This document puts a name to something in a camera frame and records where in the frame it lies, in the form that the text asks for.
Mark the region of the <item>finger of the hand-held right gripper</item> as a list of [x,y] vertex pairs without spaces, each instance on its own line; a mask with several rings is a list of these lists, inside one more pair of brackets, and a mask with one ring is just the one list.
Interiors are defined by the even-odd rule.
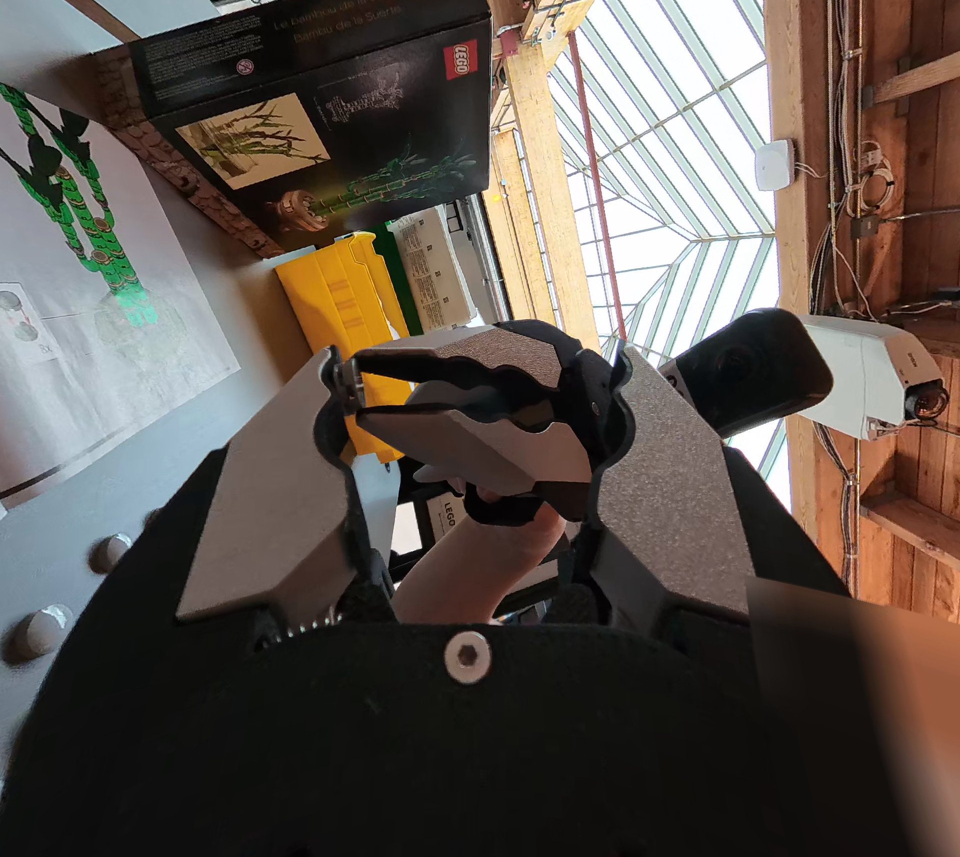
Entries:
[[363,374],[415,385],[441,381],[465,389],[518,379],[552,392],[562,375],[552,344],[496,325],[402,337],[358,350],[352,359]]
[[500,496],[534,491],[539,483],[589,484],[593,470],[570,425],[525,431],[507,418],[472,419],[440,405],[362,408],[358,426],[422,464],[419,483],[459,480]]

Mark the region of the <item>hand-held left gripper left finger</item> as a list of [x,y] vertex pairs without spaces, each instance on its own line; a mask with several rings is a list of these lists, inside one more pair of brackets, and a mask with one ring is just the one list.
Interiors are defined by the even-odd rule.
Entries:
[[182,621],[268,607],[313,624],[354,579],[376,584],[376,456],[353,452],[319,351],[229,443],[176,610]]

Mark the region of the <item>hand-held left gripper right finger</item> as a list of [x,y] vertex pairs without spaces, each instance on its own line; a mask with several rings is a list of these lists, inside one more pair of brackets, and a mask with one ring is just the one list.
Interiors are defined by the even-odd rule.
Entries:
[[656,632],[672,609],[746,623],[754,567],[721,440],[639,350],[623,357],[630,441],[599,478],[590,568],[610,623]]

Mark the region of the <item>small grey lego piece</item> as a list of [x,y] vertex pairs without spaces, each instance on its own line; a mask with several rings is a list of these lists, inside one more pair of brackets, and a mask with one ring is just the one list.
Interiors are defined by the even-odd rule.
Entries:
[[335,363],[332,369],[333,393],[347,416],[354,416],[366,408],[364,375],[354,358]]

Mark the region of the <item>person's right forearm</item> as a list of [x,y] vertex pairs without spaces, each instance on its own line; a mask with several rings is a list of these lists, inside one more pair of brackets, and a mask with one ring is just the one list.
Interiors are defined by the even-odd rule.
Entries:
[[531,587],[550,551],[496,535],[444,538],[402,579],[393,610],[404,624],[485,624],[504,598]]

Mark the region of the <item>open lego instruction booklet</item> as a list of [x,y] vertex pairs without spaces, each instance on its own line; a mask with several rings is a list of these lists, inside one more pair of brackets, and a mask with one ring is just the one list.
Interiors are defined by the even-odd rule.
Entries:
[[138,158],[1,86],[2,515],[239,370]]

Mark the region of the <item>black lego set box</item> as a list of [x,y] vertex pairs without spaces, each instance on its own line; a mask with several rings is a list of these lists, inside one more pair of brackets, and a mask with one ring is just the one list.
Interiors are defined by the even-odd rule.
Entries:
[[489,188],[488,0],[275,0],[96,52],[102,122],[263,258]]

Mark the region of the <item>person's right hand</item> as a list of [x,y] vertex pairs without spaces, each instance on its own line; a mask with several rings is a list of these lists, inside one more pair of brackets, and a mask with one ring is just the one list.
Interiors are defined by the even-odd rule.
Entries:
[[523,524],[480,523],[468,516],[462,523],[469,534],[466,546],[480,559],[502,569],[533,569],[548,556],[566,531],[568,521],[548,503],[542,503],[534,518]]

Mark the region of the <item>white printed panel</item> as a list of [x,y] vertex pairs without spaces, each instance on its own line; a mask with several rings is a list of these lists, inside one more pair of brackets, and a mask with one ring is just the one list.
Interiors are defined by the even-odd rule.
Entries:
[[443,207],[387,224],[397,245],[423,332],[471,325],[476,307],[455,255]]

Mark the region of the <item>green plastic bin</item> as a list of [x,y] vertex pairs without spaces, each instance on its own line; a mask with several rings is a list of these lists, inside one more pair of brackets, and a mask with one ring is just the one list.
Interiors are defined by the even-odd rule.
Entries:
[[421,336],[424,334],[424,328],[418,314],[418,308],[410,282],[402,263],[402,257],[395,235],[391,232],[386,222],[373,227],[373,232],[375,236],[374,250],[385,262],[390,275],[390,282],[408,333],[410,336]]

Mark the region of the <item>yellow plastic bin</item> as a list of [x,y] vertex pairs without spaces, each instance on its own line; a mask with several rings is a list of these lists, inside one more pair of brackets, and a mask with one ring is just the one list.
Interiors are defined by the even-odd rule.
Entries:
[[[409,331],[387,264],[375,249],[376,236],[360,231],[329,246],[282,263],[283,289],[311,349],[336,347],[345,361],[361,349],[406,338]],[[368,406],[401,406],[414,391],[408,381],[373,374],[364,377]],[[342,414],[356,458],[372,469],[379,463],[396,471],[402,451],[388,445]]]

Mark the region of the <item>white router box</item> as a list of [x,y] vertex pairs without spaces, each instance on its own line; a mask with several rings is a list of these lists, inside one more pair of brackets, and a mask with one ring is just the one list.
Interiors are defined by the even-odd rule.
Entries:
[[786,189],[797,178],[796,144],[779,139],[757,147],[753,157],[757,190],[774,193]]

